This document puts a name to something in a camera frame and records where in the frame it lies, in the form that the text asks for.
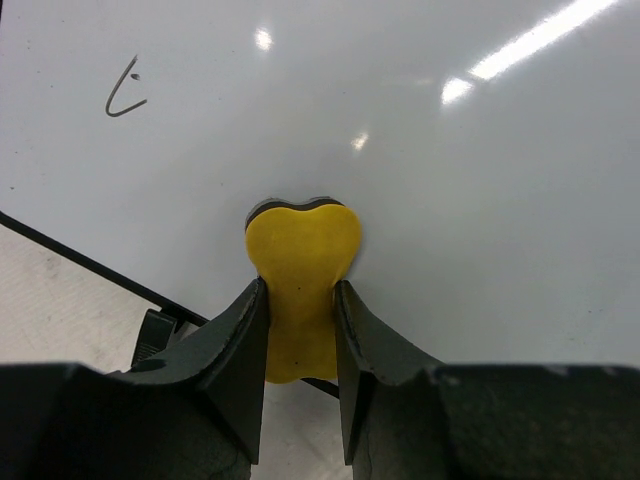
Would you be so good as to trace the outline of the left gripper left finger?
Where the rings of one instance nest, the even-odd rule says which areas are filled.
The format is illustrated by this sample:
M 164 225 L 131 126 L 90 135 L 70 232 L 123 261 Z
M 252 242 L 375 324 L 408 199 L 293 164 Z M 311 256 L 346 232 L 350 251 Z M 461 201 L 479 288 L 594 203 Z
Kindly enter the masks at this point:
M 247 479 L 259 458 L 265 285 L 126 372 L 1 368 L 5 479 Z

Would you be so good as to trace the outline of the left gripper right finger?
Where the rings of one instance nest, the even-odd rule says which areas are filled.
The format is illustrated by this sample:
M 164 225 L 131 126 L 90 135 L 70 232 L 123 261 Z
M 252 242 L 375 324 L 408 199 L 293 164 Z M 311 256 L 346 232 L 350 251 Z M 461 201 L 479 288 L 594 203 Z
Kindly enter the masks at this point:
M 344 459 L 357 479 L 635 479 L 639 372 L 443 364 L 335 288 Z

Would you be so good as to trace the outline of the yellow bone-shaped eraser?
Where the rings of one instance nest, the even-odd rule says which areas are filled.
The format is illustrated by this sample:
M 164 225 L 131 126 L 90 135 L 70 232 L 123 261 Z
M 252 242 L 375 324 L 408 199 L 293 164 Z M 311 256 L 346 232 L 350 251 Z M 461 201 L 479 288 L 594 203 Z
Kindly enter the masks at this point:
M 244 238 L 268 293 L 266 381 L 336 379 L 334 287 L 360 250 L 358 216 L 330 197 L 267 199 L 248 215 Z

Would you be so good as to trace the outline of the small black-framed whiteboard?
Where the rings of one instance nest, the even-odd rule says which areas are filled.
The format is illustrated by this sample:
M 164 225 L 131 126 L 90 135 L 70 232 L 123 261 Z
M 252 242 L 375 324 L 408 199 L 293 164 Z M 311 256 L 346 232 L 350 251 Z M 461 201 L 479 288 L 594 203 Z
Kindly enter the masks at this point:
M 6 1 L 1 210 L 205 317 L 335 198 L 451 362 L 639 362 L 635 1 Z

